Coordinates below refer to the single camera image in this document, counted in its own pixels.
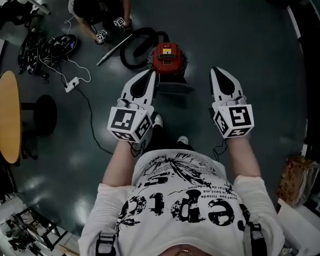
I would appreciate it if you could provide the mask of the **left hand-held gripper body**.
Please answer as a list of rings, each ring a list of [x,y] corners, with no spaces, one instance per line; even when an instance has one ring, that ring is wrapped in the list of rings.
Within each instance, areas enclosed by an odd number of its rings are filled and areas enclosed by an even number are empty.
[[[111,107],[107,130],[118,140],[140,143],[151,125],[151,114],[145,107],[119,98]]]

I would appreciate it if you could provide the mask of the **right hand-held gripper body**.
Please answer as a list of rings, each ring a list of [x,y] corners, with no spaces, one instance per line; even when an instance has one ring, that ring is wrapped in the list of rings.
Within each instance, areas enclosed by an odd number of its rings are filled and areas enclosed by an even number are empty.
[[[244,137],[254,128],[252,106],[246,103],[246,97],[237,97],[223,105],[212,104],[213,121],[223,138]]]

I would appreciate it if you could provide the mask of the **person's right forearm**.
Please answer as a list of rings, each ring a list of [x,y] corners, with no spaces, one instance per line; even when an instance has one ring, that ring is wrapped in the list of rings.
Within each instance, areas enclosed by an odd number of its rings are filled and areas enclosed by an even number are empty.
[[[231,169],[234,177],[261,177],[260,167],[247,137],[228,140]]]

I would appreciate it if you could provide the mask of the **person's left forearm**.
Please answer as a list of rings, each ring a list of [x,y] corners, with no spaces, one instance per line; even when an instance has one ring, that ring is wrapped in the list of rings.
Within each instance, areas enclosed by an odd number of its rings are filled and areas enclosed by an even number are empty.
[[[137,158],[131,152],[129,143],[119,140],[103,176],[102,184],[111,187],[130,186],[136,163]]]

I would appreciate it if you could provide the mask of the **person's white left shoe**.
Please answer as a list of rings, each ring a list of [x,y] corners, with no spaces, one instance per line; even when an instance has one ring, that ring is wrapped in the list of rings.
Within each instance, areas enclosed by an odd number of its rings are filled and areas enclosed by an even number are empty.
[[[153,127],[156,127],[156,126],[160,126],[161,128],[164,127],[162,116],[159,113],[155,115],[155,118],[153,121]]]

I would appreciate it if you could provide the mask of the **red vacuum cleaner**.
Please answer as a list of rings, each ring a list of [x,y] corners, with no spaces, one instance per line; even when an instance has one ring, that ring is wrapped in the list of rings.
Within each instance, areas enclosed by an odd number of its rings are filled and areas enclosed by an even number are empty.
[[[186,84],[188,58],[177,43],[160,43],[151,51],[148,64],[160,83]]]

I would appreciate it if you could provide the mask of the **black trousers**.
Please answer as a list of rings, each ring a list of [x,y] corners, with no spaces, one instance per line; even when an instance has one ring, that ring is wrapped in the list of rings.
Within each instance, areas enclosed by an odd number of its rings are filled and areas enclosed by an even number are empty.
[[[161,149],[185,149],[194,151],[193,147],[189,144],[183,144],[180,142],[174,142],[168,136],[164,128],[160,126],[153,127],[153,132],[151,136],[151,140],[145,148],[144,153],[153,151],[153,150],[161,150]]]

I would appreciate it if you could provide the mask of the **metal vacuum wand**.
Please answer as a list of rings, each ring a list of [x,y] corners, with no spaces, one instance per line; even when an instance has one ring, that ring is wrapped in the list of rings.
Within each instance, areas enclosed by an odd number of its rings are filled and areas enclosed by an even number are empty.
[[[103,63],[110,55],[112,55],[119,47],[121,47],[128,39],[130,39],[133,36],[133,34],[130,34],[128,37],[123,39],[120,43],[118,43],[116,46],[114,46],[110,51],[108,51],[98,62],[97,66],[99,66],[101,63]]]

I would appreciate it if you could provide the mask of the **white power strip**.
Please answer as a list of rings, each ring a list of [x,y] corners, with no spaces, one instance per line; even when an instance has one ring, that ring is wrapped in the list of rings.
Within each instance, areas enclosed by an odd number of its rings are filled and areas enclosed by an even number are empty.
[[[79,84],[78,77],[74,77],[70,82],[66,84],[65,86],[66,93],[71,92],[78,84]]]

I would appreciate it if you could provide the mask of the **black round device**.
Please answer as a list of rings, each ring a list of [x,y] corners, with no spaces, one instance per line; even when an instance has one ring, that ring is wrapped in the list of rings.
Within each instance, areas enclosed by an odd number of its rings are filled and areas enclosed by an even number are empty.
[[[75,34],[63,34],[46,41],[41,47],[41,58],[64,57],[76,49],[78,38]]]

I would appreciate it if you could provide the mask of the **printed cardboard box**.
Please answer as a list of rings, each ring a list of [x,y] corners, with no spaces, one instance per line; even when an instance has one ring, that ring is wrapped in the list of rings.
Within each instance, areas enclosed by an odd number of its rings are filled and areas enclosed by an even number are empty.
[[[278,198],[296,208],[304,204],[320,171],[320,163],[304,156],[289,157],[276,191]]]

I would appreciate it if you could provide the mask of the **white printed shirt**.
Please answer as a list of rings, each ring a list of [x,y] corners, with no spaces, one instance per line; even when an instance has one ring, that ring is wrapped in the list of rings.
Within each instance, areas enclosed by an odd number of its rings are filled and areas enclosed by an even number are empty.
[[[130,186],[100,184],[78,241],[81,256],[154,256],[188,244],[213,256],[246,256],[250,224],[260,256],[278,256],[284,235],[260,177],[226,178],[222,164],[189,150],[142,155]]]

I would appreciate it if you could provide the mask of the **black chair base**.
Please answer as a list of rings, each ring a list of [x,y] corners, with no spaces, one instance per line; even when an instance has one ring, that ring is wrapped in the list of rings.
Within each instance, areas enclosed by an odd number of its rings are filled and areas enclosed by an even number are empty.
[[[25,134],[23,134],[22,140],[21,140],[21,158],[27,159],[28,157],[30,157],[33,160],[37,160],[38,156],[32,154],[32,152],[30,151],[30,149],[28,148],[28,146],[26,144],[27,140],[28,140],[28,137]]]

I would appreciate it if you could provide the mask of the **round wooden table black base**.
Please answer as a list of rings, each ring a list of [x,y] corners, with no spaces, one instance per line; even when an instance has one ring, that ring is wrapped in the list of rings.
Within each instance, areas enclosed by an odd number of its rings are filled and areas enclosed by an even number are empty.
[[[23,110],[33,112],[33,130],[23,130]],[[0,77],[0,152],[8,163],[14,164],[21,158],[23,134],[28,138],[48,136],[56,124],[57,106],[51,96],[45,94],[36,102],[21,102],[15,74],[9,70]]]

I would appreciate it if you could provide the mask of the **white box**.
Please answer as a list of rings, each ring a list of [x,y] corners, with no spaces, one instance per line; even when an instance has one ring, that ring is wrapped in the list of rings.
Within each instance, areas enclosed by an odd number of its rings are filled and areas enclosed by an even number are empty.
[[[320,256],[320,217],[303,205],[291,208],[282,199],[277,214],[286,240],[298,251],[296,256]]]

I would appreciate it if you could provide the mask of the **black metal frame rack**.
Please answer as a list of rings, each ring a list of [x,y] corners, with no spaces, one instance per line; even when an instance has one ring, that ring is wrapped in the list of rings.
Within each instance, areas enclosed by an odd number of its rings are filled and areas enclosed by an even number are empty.
[[[13,217],[17,225],[25,233],[50,251],[53,251],[56,245],[58,245],[68,233],[31,207],[15,214]]]

